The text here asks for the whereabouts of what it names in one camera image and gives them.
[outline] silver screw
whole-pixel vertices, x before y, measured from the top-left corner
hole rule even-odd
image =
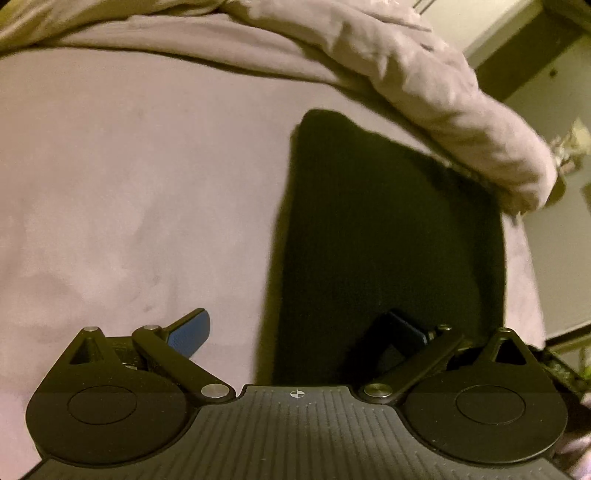
[[[365,385],[363,392],[373,398],[386,398],[392,395],[392,387],[384,383],[370,383]]]
[[[209,398],[222,398],[230,393],[227,385],[221,383],[210,383],[201,389],[201,394]]]

